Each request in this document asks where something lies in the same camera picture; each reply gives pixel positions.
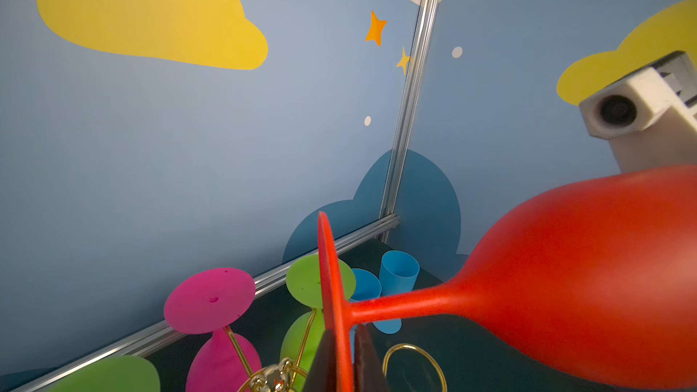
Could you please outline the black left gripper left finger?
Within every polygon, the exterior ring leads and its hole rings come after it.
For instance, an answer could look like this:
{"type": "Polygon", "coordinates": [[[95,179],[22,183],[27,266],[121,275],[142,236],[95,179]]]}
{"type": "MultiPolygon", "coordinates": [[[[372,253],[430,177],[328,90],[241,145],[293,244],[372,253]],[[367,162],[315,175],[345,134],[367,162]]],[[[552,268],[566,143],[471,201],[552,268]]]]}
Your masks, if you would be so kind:
{"type": "Polygon", "coordinates": [[[304,392],[336,392],[337,345],[333,330],[325,330],[303,388],[304,392]]]}

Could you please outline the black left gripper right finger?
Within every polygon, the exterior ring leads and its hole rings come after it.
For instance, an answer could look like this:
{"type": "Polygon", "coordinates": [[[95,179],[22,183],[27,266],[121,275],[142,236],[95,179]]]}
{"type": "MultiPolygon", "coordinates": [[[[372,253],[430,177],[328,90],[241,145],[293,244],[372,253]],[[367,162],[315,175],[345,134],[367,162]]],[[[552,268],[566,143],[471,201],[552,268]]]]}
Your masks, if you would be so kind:
{"type": "Polygon", "coordinates": [[[356,328],[354,343],[354,383],[356,392],[389,392],[382,362],[364,324],[356,328]]]}

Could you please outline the green wine glass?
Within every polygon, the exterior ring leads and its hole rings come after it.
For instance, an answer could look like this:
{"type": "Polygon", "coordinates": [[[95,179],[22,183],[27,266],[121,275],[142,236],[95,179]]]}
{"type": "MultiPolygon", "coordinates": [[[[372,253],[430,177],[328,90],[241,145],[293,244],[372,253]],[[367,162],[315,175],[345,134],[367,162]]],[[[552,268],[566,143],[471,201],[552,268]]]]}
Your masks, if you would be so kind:
{"type": "Polygon", "coordinates": [[[294,362],[299,359],[299,367],[310,372],[325,330],[319,256],[313,254],[295,261],[288,270],[286,287],[295,301],[310,311],[299,316],[288,329],[280,357],[294,362]]]}
{"type": "Polygon", "coordinates": [[[147,359],[121,356],[100,360],[58,381],[50,391],[65,392],[158,392],[161,383],[155,366],[147,359]]]}

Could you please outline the red wine glass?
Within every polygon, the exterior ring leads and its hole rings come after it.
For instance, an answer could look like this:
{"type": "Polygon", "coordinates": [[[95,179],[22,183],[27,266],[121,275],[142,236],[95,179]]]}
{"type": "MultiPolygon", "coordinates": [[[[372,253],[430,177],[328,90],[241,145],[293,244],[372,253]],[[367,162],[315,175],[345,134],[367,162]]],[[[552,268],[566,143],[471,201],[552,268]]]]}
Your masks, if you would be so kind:
{"type": "Polygon", "coordinates": [[[471,319],[546,366],[623,388],[696,384],[696,169],[571,183],[517,206],[450,281],[348,302],[330,222],[318,216],[326,330],[353,390],[361,323],[471,319]]]}

